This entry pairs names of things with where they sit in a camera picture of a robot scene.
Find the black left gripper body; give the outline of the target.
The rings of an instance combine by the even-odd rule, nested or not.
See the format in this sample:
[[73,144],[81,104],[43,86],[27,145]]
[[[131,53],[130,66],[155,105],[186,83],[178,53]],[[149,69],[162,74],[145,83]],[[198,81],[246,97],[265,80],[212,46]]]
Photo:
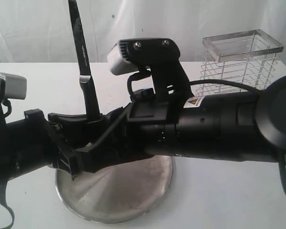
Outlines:
[[81,172],[79,154],[67,145],[67,138],[62,135],[62,125],[58,122],[46,120],[43,111],[39,109],[24,112],[27,121],[40,127],[37,129],[44,131],[50,144],[50,149],[46,150],[51,158],[51,166],[55,169],[67,171],[72,176]]

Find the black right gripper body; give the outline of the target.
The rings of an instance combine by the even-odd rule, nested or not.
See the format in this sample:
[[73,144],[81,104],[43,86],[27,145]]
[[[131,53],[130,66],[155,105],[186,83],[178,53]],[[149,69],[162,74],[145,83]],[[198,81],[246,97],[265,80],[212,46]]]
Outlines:
[[105,115],[106,157],[181,156],[181,100],[134,102]]

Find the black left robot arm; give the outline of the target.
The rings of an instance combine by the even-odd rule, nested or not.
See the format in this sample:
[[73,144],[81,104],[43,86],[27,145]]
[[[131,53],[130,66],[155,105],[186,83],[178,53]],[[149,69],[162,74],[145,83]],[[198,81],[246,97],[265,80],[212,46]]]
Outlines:
[[52,165],[71,175],[81,171],[80,158],[67,145],[61,120],[43,111],[28,110],[25,118],[6,123],[0,115],[0,182]]

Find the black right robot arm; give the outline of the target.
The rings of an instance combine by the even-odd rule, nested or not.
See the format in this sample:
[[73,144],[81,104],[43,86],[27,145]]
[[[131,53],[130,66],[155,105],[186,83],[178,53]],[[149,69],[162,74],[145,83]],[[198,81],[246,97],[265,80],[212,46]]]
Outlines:
[[71,150],[56,167],[72,174],[153,156],[280,163],[286,167],[286,76],[265,90],[132,102],[97,122],[51,113]]

